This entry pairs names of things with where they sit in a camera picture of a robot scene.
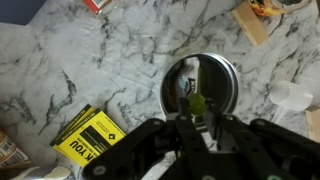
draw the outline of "white cup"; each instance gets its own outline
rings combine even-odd
[[[279,81],[272,87],[269,98],[285,109],[303,111],[310,106],[313,94],[300,85]]]

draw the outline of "screw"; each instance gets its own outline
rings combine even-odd
[[[156,126],[159,126],[160,125],[160,121],[153,121],[153,124],[156,125]]]
[[[185,117],[185,116],[180,116],[180,120],[185,121],[185,120],[187,120],[187,117]]]
[[[262,120],[258,120],[257,124],[260,125],[260,126],[266,125],[266,123],[264,121],[262,121]]]
[[[93,175],[95,176],[101,176],[106,172],[106,167],[105,166],[97,166],[93,169]]]
[[[280,177],[278,177],[278,176],[270,175],[270,176],[268,176],[267,180],[282,180],[282,179]]]
[[[214,177],[209,176],[209,175],[205,175],[202,177],[202,180],[216,180]]]
[[[230,121],[233,120],[233,117],[232,117],[232,116],[226,116],[226,118],[227,118],[228,120],[230,120]]]

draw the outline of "marble countertop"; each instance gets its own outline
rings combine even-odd
[[[270,38],[251,43],[230,11],[240,0],[132,0],[97,19],[78,0],[48,0],[28,26],[0,24],[0,126],[36,165],[79,167],[49,142],[87,103],[130,132],[159,106],[163,72],[194,52],[214,52],[239,71],[234,112],[244,122],[265,118],[307,135],[303,112],[268,99],[279,80],[301,84],[320,104],[320,23],[315,2],[263,19]],[[172,163],[167,158],[154,170]]]

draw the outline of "white plastic piece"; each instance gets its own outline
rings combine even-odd
[[[303,86],[279,81],[272,87],[269,98],[274,104],[285,109],[303,111],[310,106],[313,94]]]

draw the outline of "green object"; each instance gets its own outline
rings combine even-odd
[[[198,68],[197,78],[197,92],[188,96],[190,105],[190,113],[197,116],[201,116],[206,111],[206,99],[201,95],[201,68]]]

